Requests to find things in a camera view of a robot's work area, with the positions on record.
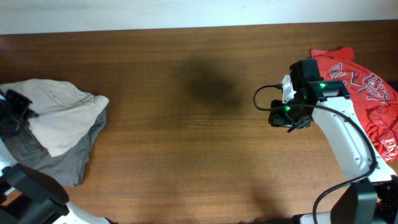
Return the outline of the beige khaki shorts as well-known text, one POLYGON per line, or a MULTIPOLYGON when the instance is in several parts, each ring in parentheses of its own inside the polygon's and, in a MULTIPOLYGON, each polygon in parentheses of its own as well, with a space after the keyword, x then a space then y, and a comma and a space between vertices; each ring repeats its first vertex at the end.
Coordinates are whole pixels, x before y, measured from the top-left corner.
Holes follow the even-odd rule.
POLYGON ((52 157, 76 146, 109 103, 107 97, 79 90, 65 81, 31 79, 1 85, 30 99, 39 116, 29 119, 29 129, 52 157))

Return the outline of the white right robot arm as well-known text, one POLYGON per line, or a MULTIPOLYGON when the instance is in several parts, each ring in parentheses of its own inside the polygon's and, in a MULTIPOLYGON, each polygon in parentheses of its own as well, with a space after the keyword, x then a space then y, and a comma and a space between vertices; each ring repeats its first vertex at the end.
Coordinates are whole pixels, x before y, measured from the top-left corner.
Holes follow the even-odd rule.
POLYGON ((281 126, 291 131, 314 121, 326 136, 345 181, 324 191, 308 214, 294 223, 397 223, 397 174, 377 153, 361 127, 351 95, 343 82, 280 84, 281 126))

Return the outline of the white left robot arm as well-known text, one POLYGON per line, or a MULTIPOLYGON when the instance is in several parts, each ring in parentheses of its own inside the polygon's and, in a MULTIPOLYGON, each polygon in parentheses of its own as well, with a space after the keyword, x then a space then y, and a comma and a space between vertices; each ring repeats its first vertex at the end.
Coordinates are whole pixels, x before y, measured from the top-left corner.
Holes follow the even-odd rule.
MULTIPOLYGON (((29 118, 38 117, 28 97, 1 92, 1 139, 15 136, 29 118)), ((18 163, 1 142, 1 223, 114 224, 70 202, 65 189, 51 176, 18 163)))

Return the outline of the grey folded shorts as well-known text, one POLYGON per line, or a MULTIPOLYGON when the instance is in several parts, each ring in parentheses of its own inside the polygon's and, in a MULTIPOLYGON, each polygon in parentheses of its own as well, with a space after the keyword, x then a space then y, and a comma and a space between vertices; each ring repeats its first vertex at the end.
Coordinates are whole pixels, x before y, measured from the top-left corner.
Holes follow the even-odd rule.
POLYGON ((3 142, 18 163, 51 176, 61 185, 76 187, 83 182, 90 151, 105 125, 104 110, 77 145, 56 157, 52 157, 27 128, 13 137, 4 139, 3 142))

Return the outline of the red printed t-shirt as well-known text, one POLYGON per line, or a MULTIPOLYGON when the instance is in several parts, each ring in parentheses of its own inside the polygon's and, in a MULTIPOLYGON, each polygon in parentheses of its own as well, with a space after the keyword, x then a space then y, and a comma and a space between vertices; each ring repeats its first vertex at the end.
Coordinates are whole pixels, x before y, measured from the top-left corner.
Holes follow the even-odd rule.
POLYGON ((376 73, 355 60, 352 48, 311 50, 325 80, 343 82, 351 95, 355 113, 386 162, 397 160, 397 92, 376 73))

